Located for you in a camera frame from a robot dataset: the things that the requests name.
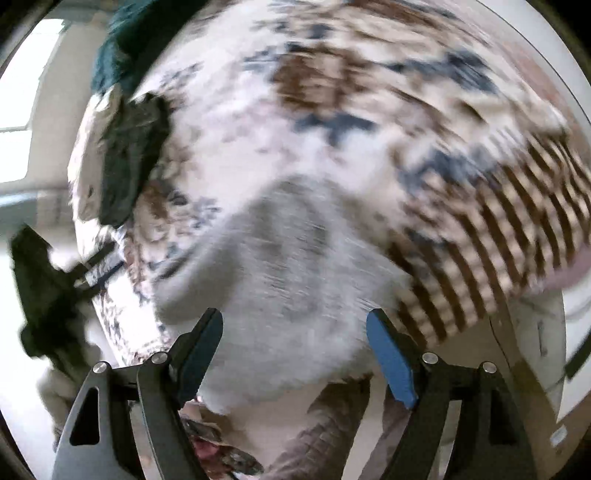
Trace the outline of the folded dark grey garment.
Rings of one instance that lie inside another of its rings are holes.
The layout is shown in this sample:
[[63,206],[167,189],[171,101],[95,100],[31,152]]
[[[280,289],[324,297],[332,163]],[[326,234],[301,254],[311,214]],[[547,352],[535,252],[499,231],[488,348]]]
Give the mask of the folded dark grey garment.
[[118,228],[135,202],[170,134],[170,106],[160,96],[122,99],[102,136],[105,146],[99,223]]

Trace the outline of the white bed headboard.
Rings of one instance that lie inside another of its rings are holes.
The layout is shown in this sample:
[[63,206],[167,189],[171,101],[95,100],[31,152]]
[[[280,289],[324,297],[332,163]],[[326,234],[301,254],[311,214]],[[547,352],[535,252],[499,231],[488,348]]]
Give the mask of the white bed headboard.
[[528,82],[562,110],[590,157],[590,61],[539,1],[473,1],[471,16],[497,38]]

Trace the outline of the window with metal frame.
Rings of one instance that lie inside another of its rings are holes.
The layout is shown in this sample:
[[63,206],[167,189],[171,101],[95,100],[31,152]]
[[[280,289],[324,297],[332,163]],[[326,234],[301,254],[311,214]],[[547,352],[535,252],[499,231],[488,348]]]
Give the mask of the window with metal frame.
[[42,20],[1,76],[1,183],[22,180],[27,174],[33,109],[43,73],[63,30],[62,20]]

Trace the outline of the grey fluffy pants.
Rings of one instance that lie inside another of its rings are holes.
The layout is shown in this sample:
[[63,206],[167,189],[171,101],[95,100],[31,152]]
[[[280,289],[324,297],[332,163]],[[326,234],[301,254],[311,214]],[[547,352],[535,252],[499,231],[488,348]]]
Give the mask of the grey fluffy pants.
[[409,276],[370,241],[332,183],[277,182],[157,270],[157,318],[173,334],[209,308],[223,333],[199,395],[226,414],[374,368],[368,313],[396,312]]

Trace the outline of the pink grey fleece clothing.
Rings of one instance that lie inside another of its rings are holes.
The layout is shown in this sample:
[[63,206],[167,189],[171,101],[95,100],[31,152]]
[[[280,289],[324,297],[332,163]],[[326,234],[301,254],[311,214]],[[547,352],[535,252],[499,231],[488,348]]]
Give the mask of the pink grey fleece clothing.
[[341,479],[370,400],[370,379],[329,383],[311,406],[307,424],[270,467],[221,440],[211,424],[186,415],[181,423],[195,457],[211,479]]

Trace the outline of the folded white garment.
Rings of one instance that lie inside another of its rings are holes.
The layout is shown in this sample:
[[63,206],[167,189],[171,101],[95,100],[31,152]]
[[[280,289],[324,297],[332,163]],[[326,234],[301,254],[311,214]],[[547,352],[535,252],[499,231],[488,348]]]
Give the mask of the folded white garment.
[[67,176],[75,220],[96,219],[100,210],[106,131],[122,99],[118,84],[93,94],[84,112],[70,156]]

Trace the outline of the dark teal blanket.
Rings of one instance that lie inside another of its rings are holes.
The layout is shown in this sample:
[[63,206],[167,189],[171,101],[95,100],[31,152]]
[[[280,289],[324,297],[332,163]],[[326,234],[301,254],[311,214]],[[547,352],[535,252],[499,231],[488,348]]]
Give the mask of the dark teal blanket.
[[118,84],[126,96],[132,95],[177,32],[205,5],[199,0],[124,2],[97,50],[92,92],[103,95]]

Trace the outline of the white bedside cabinet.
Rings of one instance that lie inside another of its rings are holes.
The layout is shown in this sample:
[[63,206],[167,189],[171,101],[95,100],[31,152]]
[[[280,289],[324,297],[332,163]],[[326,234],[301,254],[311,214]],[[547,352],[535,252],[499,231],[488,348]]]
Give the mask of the white bedside cabinet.
[[590,276],[512,299],[489,325],[515,387],[547,403],[550,443],[560,445],[590,396]]

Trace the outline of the floral bed quilt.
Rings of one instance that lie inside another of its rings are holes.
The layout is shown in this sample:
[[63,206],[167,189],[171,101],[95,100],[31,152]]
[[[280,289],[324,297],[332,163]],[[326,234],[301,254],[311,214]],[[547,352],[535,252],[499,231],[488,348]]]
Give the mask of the floral bed quilt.
[[590,164],[564,114],[469,2],[209,1],[132,94],[170,134],[128,220],[74,219],[82,252],[123,250],[128,296],[277,182],[353,201],[410,284],[398,316],[435,346],[571,273],[590,246]]

